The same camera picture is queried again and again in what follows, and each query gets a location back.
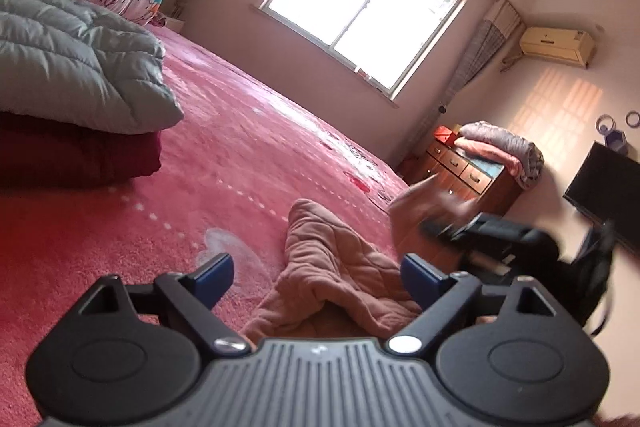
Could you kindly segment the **bright window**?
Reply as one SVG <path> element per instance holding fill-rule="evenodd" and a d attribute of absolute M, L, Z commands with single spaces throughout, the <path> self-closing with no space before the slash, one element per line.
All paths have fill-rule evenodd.
<path fill-rule="evenodd" d="M 259 9 L 395 100 L 465 0 L 264 0 Z"/>

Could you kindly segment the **grey checked curtain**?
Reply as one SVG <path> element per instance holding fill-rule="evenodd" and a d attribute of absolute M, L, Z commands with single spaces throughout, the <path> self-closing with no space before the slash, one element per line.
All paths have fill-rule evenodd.
<path fill-rule="evenodd" d="M 423 139 L 439 115 L 447 112 L 452 99 L 490 63 L 521 23 L 520 13 L 509 0 L 497 0 L 491 5 L 474 30 L 444 91 L 436 98 L 408 140 L 407 152 Z"/>

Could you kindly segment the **folded blankets on cabinet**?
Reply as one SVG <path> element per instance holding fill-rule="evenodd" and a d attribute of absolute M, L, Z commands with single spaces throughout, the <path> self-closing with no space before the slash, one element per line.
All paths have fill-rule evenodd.
<path fill-rule="evenodd" d="M 534 142 L 486 121 L 462 126 L 454 146 L 472 156 L 503 165 L 525 191 L 538 184 L 544 170 L 544 155 Z"/>

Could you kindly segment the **brown wooden cabinet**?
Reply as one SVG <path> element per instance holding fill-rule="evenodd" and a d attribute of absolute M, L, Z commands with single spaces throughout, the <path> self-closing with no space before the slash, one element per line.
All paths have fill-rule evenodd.
<path fill-rule="evenodd" d="M 471 157 L 436 139 L 422 155 L 409 154 L 397 173 L 408 185 L 437 176 L 437 184 L 449 195 L 473 199 L 480 212 L 498 216 L 504 216 L 523 193 L 503 165 Z"/>

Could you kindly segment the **pink heart-print bed blanket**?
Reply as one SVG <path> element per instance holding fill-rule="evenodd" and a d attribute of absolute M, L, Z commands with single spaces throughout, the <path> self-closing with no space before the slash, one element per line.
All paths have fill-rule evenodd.
<path fill-rule="evenodd" d="M 160 28 L 165 82 L 183 120 L 162 135 L 160 170 L 90 190 L 1 193 L 1 421 L 38 414 L 26 360 L 101 275 L 148 283 L 228 251 L 235 284 L 217 314 L 240 329 L 285 265 L 293 202 L 320 202 L 380 251 L 392 168 L 322 119 L 209 50 Z"/>

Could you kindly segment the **wall-mounted black television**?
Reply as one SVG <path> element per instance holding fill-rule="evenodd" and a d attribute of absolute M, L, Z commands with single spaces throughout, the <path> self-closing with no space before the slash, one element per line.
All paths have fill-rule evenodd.
<path fill-rule="evenodd" d="M 612 221 L 616 239 L 639 254 L 637 161 L 594 142 L 563 198 L 593 222 Z"/>

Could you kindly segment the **pink quilted garment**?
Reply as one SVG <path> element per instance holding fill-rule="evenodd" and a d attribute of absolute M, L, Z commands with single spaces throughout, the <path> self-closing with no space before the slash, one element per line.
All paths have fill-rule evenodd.
<path fill-rule="evenodd" d="M 396 254 L 416 254 L 444 273 L 460 254 L 420 232 L 434 219 L 460 227 L 478 213 L 428 178 L 407 188 L 387 208 Z M 288 263 L 259 303 L 242 335 L 251 343 L 271 337 L 387 339 L 421 312 L 400 280 L 399 262 L 367 242 L 346 222 L 310 199 L 294 202 L 288 215 Z"/>

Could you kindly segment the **beige wall air conditioner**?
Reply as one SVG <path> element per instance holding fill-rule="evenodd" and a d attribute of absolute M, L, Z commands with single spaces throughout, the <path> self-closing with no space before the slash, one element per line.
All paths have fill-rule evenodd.
<path fill-rule="evenodd" d="M 529 27 L 521 35 L 520 48 L 525 56 L 587 68 L 596 43 L 582 30 Z"/>

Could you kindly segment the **red box on cabinet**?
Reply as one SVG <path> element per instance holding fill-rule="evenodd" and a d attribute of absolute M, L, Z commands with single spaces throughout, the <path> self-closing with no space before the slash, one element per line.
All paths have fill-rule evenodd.
<path fill-rule="evenodd" d="M 438 126 L 433 132 L 434 140 L 442 145 L 453 147 L 457 139 L 460 138 L 460 133 L 457 128 L 449 129 L 446 126 Z"/>

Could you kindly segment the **light grey puffer jacket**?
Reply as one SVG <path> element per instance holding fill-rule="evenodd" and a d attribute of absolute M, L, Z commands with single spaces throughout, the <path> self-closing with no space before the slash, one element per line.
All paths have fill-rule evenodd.
<path fill-rule="evenodd" d="M 182 121 L 152 32 L 81 0 L 1 0 L 1 108 L 143 134 Z"/>

